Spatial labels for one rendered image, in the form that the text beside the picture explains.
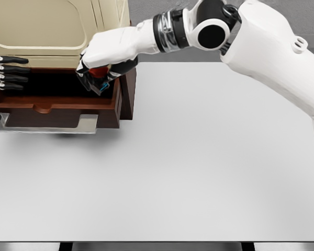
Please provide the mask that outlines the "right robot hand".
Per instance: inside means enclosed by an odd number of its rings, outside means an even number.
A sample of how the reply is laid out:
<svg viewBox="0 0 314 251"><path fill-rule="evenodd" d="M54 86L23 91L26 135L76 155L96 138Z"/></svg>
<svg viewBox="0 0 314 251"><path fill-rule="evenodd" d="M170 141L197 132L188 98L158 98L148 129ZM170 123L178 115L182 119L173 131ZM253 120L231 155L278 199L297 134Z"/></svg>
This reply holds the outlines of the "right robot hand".
<svg viewBox="0 0 314 251"><path fill-rule="evenodd" d="M89 45L81 52L76 74L87 91L91 91L88 71L108 67L109 83L127 74L138 65L132 42L137 29L133 26L112 29L93 35Z"/></svg>

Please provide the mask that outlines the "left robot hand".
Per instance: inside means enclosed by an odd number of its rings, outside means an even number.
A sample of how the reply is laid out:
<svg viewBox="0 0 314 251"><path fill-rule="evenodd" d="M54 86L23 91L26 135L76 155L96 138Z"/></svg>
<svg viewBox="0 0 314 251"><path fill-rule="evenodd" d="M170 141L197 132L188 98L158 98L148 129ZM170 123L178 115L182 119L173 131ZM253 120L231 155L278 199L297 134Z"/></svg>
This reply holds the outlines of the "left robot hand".
<svg viewBox="0 0 314 251"><path fill-rule="evenodd" d="M13 64L26 65L28 63L29 60L25 58L0 55L0 90L23 90L24 87L16 82L26 83L28 78L14 75L14 73L27 74L30 68Z"/></svg>

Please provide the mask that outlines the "brown drawer with silver handle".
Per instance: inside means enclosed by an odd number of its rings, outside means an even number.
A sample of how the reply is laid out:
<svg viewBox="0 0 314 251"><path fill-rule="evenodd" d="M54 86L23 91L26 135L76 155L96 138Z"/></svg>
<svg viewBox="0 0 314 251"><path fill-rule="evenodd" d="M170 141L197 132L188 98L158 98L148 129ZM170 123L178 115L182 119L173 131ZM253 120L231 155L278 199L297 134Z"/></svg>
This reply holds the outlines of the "brown drawer with silver handle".
<svg viewBox="0 0 314 251"><path fill-rule="evenodd" d="M72 70L37 69L27 77L23 90L0 90L0 131L88 134L119 128L120 80L97 95Z"/></svg>

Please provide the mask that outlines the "beige and brown small cabinet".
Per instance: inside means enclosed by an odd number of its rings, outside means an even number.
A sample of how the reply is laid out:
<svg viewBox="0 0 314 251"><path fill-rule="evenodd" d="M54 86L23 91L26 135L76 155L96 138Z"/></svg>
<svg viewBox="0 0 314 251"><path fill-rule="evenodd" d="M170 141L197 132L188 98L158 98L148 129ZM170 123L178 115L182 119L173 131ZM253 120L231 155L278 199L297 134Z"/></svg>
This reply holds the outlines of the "beige and brown small cabinet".
<svg viewBox="0 0 314 251"><path fill-rule="evenodd" d="M0 0L0 55L28 59L26 65L13 65L28 67L29 73L76 74L94 34L129 26L128 0ZM120 120L133 118L136 76L131 70L116 78L122 90Z"/></svg>

